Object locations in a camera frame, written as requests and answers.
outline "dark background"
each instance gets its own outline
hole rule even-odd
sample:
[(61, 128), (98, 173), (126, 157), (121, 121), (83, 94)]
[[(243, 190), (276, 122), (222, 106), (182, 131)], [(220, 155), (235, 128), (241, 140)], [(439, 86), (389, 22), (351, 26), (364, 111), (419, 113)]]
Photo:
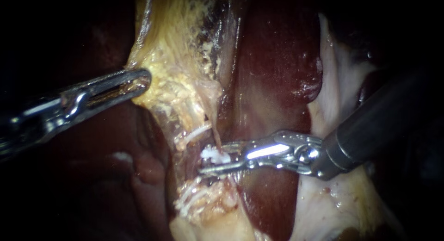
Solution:
[[(91, 39), (88, 29), (105, 21), (102, 27), (109, 26), (116, 35), (123, 28), (133, 30), (123, 19), (121, 24), (111, 23), (133, 14), (132, 1), (1, 0), (1, 112), (28, 96), (119, 70), (124, 65), (121, 60), (89, 54), (104, 46)], [(370, 49), (378, 64), (435, 70), (442, 55), (437, 1), (319, 0), (319, 4), (338, 38)], [(132, 41), (132, 37), (122, 39), (116, 49), (127, 55)], [(442, 98), (424, 99), (435, 100), (437, 108), (442, 105)], [(444, 121), (424, 114), (430, 114), (430, 121), (400, 136), (375, 162), (375, 185), (412, 240), (440, 235), (442, 221), (436, 219), (443, 213)], [(59, 239), (68, 234), (59, 213), (69, 199), (58, 197), (48, 183), (44, 161), (37, 148), (0, 165), (0, 235), (4, 236), (0, 239)]]

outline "white fibrous tissue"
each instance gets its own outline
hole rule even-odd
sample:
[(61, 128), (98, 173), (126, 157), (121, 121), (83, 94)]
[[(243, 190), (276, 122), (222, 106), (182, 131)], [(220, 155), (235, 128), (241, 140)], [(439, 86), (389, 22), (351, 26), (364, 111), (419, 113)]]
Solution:
[(220, 153), (216, 147), (207, 146), (200, 153), (200, 157), (204, 160), (210, 160), (213, 164), (226, 164), (231, 162), (230, 155), (222, 152)]

